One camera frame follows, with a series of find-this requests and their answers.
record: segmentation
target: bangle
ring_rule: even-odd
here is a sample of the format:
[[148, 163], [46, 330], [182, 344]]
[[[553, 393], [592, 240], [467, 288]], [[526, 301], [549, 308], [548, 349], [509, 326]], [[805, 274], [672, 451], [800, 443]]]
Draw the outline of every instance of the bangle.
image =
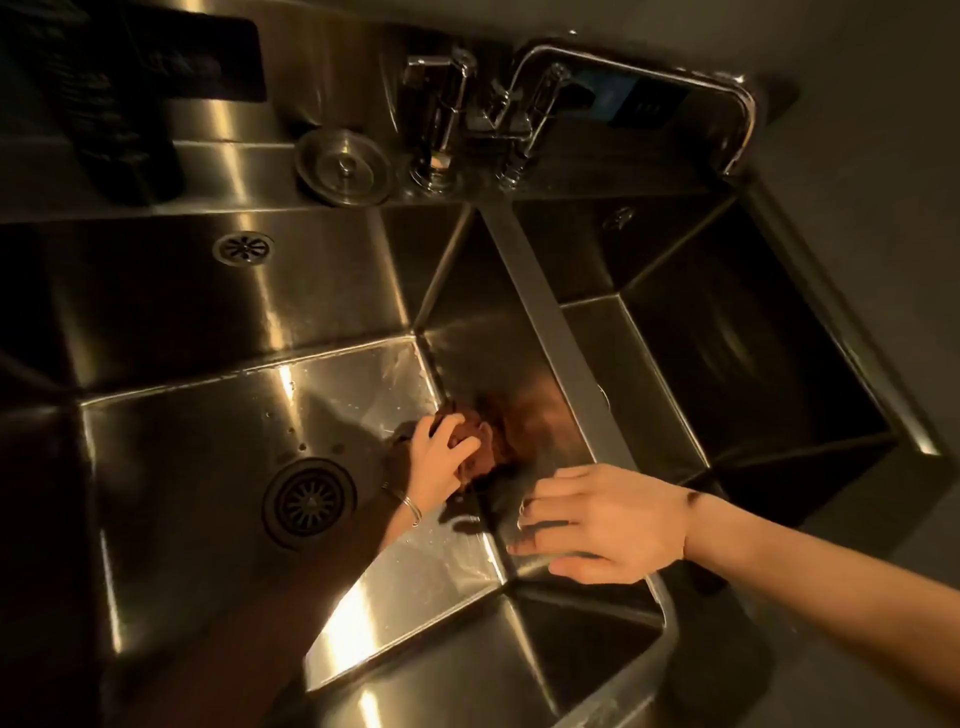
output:
[[398, 490], [397, 488], [392, 486], [390, 483], [384, 483], [380, 487], [383, 488], [383, 490], [385, 490], [391, 496], [399, 500], [401, 503], [406, 505], [413, 512], [414, 526], [417, 526], [420, 524], [420, 521], [423, 520], [423, 513], [420, 512], [420, 509], [417, 507], [417, 504], [414, 501], [412, 501], [407, 494]]

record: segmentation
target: faucet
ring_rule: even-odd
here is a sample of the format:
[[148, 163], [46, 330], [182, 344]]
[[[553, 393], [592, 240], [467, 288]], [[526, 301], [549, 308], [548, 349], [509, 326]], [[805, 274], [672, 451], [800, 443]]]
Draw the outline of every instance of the faucet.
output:
[[[716, 171], [722, 177], [729, 178], [736, 174], [739, 162], [743, 159], [744, 153], [747, 151], [760, 124], [760, 100], [752, 90], [745, 86], [746, 80], [742, 76], [725, 73], [702, 73], [685, 68], [658, 67], [653, 64], [640, 65], [607, 55], [601, 56], [581, 48], [565, 47], [549, 41], [535, 41], [524, 46], [515, 54], [513, 71], [507, 84], [504, 85], [499, 81], [494, 81], [491, 84], [491, 99], [487, 107], [481, 112], [481, 117], [489, 126], [491, 132], [496, 133], [510, 118], [510, 111], [515, 105], [517, 97], [520, 96], [520, 80], [524, 68], [531, 61], [540, 57], [556, 57], [564, 61], [577, 61], [578, 63], [596, 65], [687, 88], [703, 88], [730, 95], [739, 104], [743, 115], [743, 124], [738, 143], [716, 165]], [[564, 92], [564, 89], [572, 83], [574, 83], [572, 73], [565, 63], [560, 61], [551, 63], [540, 76], [533, 96], [525, 110], [521, 112], [529, 119], [529, 135], [526, 138], [514, 139], [511, 142], [510, 149], [497, 172], [497, 177], [505, 185], [516, 186], [522, 179], [524, 172], [535, 161], [535, 154], [549, 126], [549, 120], [553, 116], [557, 99]]]
[[[522, 109], [519, 102], [527, 96], [522, 87], [524, 71], [533, 61], [554, 59], [537, 79]], [[476, 58], [464, 48], [454, 47], [449, 56], [412, 56], [407, 59], [403, 82], [413, 80], [428, 68], [444, 68], [444, 80], [434, 94], [420, 147], [414, 155], [410, 175], [424, 189], [444, 194], [456, 183], [455, 147], [458, 136], [501, 138], [509, 148], [500, 162], [496, 176], [501, 184], [514, 187], [536, 163], [543, 139], [557, 117], [557, 112], [570, 107], [588, 108], [593, 93], [574, 79], [567, 63], [595, 65], [643, 78], [655, 79], [686, 88], [702, 88], [731, 96], [739, 105], [743, 122], [737, 143], [731, 150], [720, 150], [714, 164], [721, 177], [730, 178], [739, 169], [757, 128], [760, 125], [761, 100], [746, 86], [742, 76], [726, 73], [703, 73], [685, 68], [639, 64], [611, 55], [600, 55], [581, 48], [566, 47], [552, 41], [535, 41], [514, 55], [509, 82], [494, 79], [486, 105], [471, 120], [480, 128], [464, 123], [468, 97], [477, 73]]]
[[477, 60], [473, 54], [455, 47], [449, 56], [411, 56], [403, 72], [403, 83], [414, 85], [428, 68], [444, 68], [443, 83], [431, 103], [430, 116], [410, 165], [410, 176], [424, 189], [443, 194], [456, 184], [453, 150], [467, 104]]

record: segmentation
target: drain strainer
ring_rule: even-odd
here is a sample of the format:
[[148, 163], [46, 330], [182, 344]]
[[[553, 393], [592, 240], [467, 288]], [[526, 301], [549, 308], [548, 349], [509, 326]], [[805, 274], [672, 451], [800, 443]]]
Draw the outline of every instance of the drain strainer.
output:
[[237, 267], [260, 265], [270, 255], [274, 241], [260, 232], [232, 232], [213, 244], [213, 256]]
[[263, 497], [263, 522], [273, 539], [302, 548], [356, 508], [349, 473], [332, 460], [310, 457], [276, 474]]

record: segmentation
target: round sink lid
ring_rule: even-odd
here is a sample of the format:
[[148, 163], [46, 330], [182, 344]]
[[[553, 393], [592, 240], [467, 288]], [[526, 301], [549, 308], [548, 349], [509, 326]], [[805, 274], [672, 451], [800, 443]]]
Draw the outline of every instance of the round sink lid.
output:
[[294, 159], [304, 183], [332, 205], [376, 205], [394, 185], [394, 166], [383, 150], [366, 136], [346, 129], [304, 134]]

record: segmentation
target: overflow drain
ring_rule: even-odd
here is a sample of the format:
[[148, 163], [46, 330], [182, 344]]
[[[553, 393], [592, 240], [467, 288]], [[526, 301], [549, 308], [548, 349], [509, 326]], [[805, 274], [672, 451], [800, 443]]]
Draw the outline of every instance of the overflow drain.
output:
[[246, 268], [266, 261], [273, 246], [274, 241], [259, 232], [232, 232], [217, 238], [213, 256], [226, 265]]
[[263, 497], [263, 523], [286, 548], [302, 548], [356, 508], [349, 473], [332, 460], [310, 457], [276, 474]]

